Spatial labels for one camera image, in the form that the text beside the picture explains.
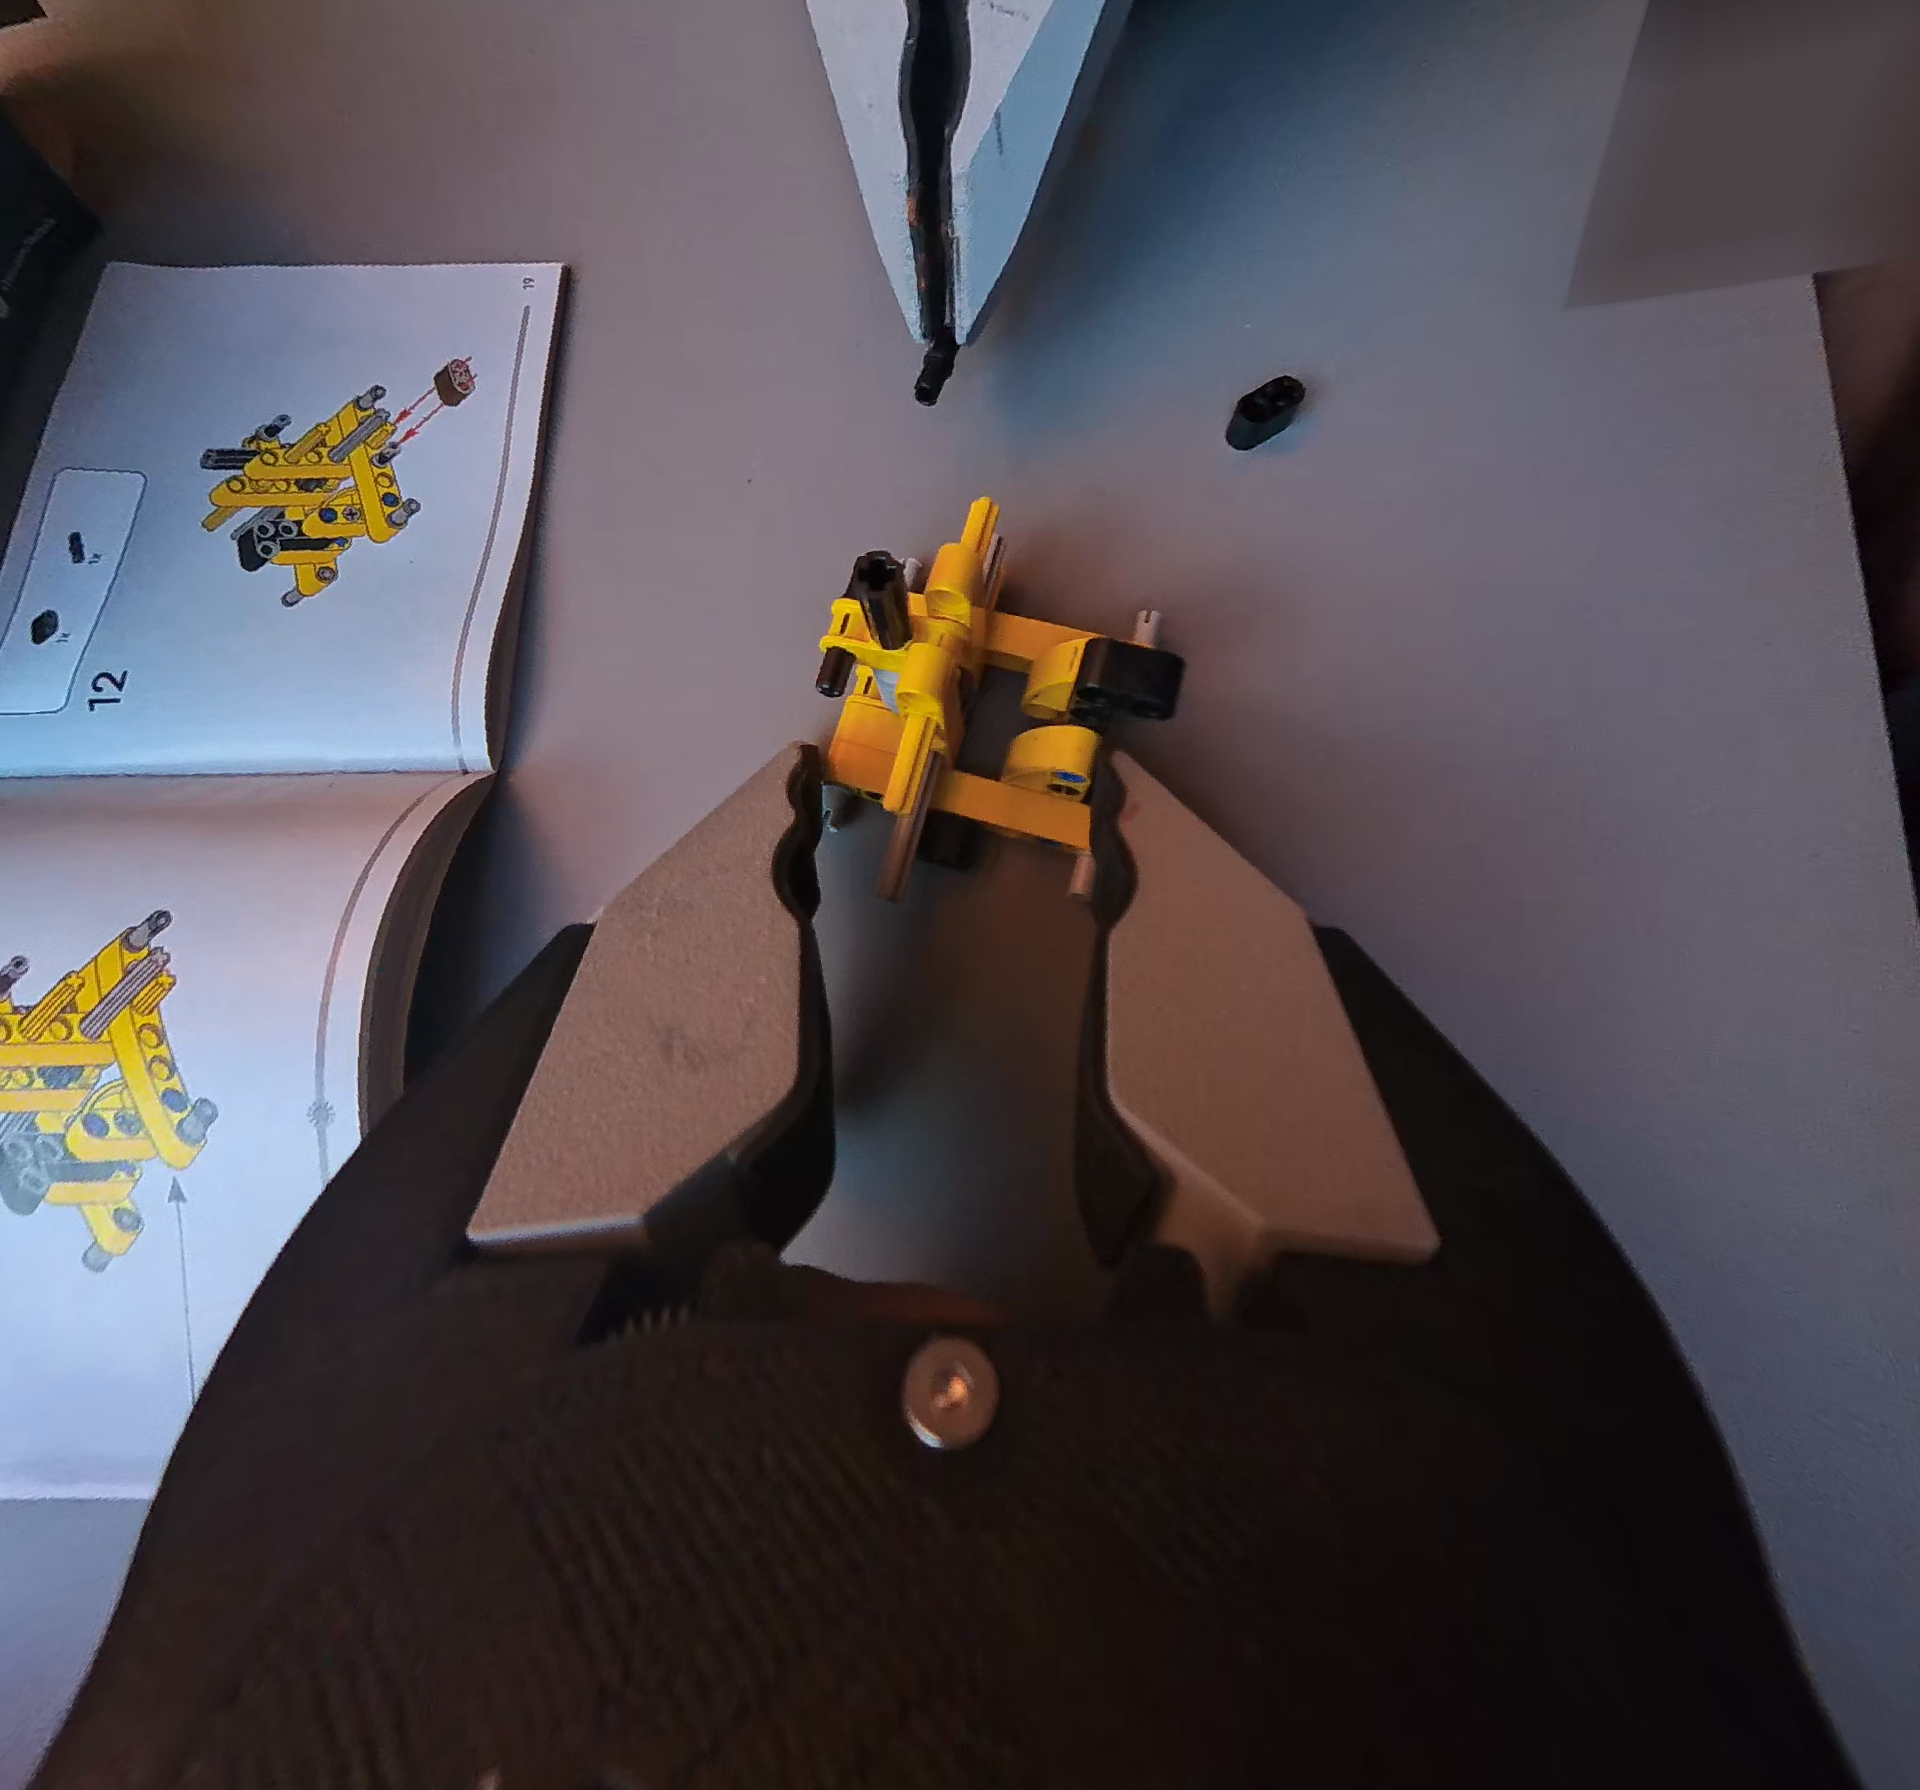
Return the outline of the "yellow lego assembly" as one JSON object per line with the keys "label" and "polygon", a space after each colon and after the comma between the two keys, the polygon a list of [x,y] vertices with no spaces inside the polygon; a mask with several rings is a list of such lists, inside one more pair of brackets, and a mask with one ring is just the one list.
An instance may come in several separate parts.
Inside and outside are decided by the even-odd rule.
{"label": "yellow lego assembly", "polygon": [[[965,862],[978,836],[1038,842],[1074,858],[1071,893],[1091,897],[1091,787],[1120,722],[1170,722],[1186,658],[1161,646],[1161,615],[1132,636],[1045,622],[1000,608],[1000,508],[976,498],[957,540],[930,566],[890,552],[854,561],[831,606],[814,688],[840,704],[827,781],[892,822],[880,900],[907,895],[914,865]],[[990,675],[1020,677],[1020,716],[994,778],[962,771]]]}

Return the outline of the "dark lego box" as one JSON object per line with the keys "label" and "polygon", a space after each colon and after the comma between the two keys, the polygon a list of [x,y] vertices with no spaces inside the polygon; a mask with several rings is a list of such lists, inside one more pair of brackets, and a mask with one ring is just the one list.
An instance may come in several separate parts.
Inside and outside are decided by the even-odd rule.
{"label": "dark lego box", "polygon": [[101,274],[101,221],[3,115],[3,538]]}

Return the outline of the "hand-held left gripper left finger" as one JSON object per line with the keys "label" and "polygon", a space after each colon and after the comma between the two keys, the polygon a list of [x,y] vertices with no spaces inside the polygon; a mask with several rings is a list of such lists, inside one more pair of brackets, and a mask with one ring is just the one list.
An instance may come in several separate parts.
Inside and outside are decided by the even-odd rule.
{"label": "hand-held left gripper left finger", "polygon": [[821,754],[782,749],[595,919],[468,1221],[491,1256],[783,1250],[835,1165]]}

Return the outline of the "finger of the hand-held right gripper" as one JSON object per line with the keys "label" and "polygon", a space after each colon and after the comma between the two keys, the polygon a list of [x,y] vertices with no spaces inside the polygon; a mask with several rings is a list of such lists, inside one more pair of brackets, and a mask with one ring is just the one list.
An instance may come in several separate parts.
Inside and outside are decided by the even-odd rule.
{"label": "finger of the hand-held right gripper", "polygon": [[952,336],[969,345],[1132,0],[965,0],[947,140]]}
{"label": "finger of the hand-held right gripper", "polygon": [[947,352],[947,0],[803,4],[887,281],[914,339]]}

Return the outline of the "lego instruction booklet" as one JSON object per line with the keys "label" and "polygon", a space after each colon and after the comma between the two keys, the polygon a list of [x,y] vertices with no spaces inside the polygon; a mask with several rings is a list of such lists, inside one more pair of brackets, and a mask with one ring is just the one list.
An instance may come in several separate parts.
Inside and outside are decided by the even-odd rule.
{"label": "lego instruction booklet", "polygon": [[568,270],[105,270],[4,549],[3,1493],[146,1500],[395,1103]]}

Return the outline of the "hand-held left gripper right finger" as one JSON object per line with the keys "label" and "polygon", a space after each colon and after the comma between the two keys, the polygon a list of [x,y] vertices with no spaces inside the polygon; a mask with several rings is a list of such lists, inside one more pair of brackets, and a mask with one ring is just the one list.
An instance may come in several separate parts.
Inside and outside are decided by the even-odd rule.
{"label": "hand-held left gripper right finger", "polygon": [[1132,754],[1091,788],[1074,1191],[1097,1264],[1184,1252],[1224,1318],[1285,1256],[1439,1231],[1301,907]]}

